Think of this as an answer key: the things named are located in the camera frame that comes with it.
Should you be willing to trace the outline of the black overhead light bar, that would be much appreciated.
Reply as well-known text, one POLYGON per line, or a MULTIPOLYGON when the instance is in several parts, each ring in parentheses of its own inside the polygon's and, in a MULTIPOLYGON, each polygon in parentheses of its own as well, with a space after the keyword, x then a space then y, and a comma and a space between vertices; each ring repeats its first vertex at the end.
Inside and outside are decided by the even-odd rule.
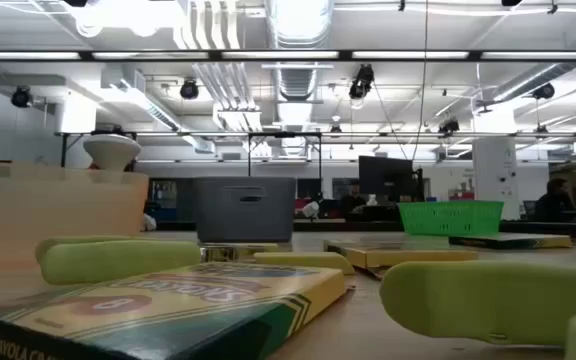
POLYGON ((576 63, 576 51, 523 50, 0 50, 0 62, 518 62, 576 63))

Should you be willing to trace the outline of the black metal table frame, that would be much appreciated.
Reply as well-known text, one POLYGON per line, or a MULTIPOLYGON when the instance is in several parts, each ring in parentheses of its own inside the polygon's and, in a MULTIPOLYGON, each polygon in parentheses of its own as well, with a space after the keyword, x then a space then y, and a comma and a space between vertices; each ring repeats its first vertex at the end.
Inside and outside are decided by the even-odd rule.
POLYGON ((343 219, 333 220, 296 220, 291 225, 288 223, 256 225, 220 225, 201 224, 193 222, 159 222, 157 232, 197 232, 204 239, 217 239, 222 236, 243 235, 245 238, 258 236, 265 239, 287 239, 293 232, 407 232, 415 235, 437 235, 437 236, 492 236, 501 233, 523 233, 523 234, 553 234, 567 235, 576 238, 576 223, 544 223, 526 221, 501 221, 497 230, 472 231, 452 228, 451 232, 443 229, 432 230, 432 224, 426 224, 421 230, 410 232, 404 228, 402 222, 347 222, 343 219))

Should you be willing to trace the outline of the orange translucent plastic bin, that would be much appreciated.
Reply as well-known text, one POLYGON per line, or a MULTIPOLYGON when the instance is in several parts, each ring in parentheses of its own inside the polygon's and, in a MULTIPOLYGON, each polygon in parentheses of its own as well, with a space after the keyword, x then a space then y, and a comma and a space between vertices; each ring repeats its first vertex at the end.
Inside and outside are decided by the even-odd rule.
POLYGON ((0 163, 0 272, 34 268, 47 238, 137 234, 148 184, 133 172, 0 163))

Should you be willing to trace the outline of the seated person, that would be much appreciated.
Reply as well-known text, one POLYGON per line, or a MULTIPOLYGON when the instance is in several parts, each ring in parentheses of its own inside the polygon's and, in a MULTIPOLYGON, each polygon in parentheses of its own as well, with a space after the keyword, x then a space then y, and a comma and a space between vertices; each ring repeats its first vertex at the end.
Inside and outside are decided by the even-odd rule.
POLYGON ((566 189, 567 181, 554 178, 548 181, 547 191, 536 202, 535 219, 540 222, 569 222, 576 208, 566 189))

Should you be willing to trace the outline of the yellow green crayon box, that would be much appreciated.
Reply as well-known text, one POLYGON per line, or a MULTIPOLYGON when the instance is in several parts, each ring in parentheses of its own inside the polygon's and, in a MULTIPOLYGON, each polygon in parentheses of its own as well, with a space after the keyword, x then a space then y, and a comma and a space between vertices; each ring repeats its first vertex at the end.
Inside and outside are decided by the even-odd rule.
POLYGON ((332 268, 212 262, 0 305, 0 360, 265 360, 346 293, 332 268))
POLYGON ((471 261, 477 260, 476 251, 450 249, 406 249, 403 243, 344 242, 325 240, 325 251, 338 253, 356 268, 370 272, 381 279, 392 266, 418 261, 471 261))

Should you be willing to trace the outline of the green plastic mesh basket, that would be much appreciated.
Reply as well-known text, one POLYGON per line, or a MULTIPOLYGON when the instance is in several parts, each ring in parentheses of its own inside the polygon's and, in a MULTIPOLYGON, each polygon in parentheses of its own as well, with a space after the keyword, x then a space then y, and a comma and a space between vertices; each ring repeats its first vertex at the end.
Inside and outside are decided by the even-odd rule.
POLYGON ((497 233, 503 206, 503 202, 475 200, 398 204, 406 233, 432 236, 497 233))

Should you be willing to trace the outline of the pale green block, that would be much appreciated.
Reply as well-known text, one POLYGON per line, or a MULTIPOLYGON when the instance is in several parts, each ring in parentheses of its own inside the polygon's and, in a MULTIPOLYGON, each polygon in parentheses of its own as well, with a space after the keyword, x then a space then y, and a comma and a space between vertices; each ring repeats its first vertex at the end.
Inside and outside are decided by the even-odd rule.
POLYGON ((236 258, 232 245, 122 236, 56 237, 35 247, 42 277, 52 285, 99 283, 236 258))
POLYGON ((379 296, 403 328, 432 338, 562 346, 576 316, 576 269, 509 261, 411 261, 391 267, 379 296))

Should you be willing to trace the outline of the dark grey plastic bin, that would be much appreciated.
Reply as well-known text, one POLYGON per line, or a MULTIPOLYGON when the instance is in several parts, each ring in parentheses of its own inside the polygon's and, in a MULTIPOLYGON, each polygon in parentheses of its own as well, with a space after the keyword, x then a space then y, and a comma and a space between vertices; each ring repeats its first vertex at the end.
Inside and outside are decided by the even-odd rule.
POLYGON ((199 177, 193 216, 204 243, 287 243, 292 238, 296 180, 289 177, 199 177))

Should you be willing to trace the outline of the black monitor on stand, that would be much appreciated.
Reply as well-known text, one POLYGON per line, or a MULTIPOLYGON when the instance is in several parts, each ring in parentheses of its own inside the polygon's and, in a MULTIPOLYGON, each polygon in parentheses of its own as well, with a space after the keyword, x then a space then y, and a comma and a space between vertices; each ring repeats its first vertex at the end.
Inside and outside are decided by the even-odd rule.
POLYGON ((392 201, 415 196, 416 180, 410 160, 360 156, 358 166, 362 194, 386 196, 392 201))

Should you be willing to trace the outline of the brown snack packet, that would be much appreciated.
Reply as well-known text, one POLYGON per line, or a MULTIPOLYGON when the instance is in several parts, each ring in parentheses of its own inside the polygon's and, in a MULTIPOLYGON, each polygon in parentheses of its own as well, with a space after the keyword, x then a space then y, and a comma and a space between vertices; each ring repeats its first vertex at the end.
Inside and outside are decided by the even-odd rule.
POLYGON ((528 250, 574 248, 576 240, 568 235, 498 233, 488 236, 450 236, 451 245, 487 248, 493 250, 528 250))

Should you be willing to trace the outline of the white building pillar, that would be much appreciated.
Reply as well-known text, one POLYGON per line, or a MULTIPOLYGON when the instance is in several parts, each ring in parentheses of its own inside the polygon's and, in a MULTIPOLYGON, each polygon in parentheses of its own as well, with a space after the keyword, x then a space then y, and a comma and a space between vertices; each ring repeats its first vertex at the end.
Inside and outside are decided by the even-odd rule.
POLYGON ((502 220, 520 219, 516 143, 510 137, 473 142, 475 198, 503 203, 502 220))

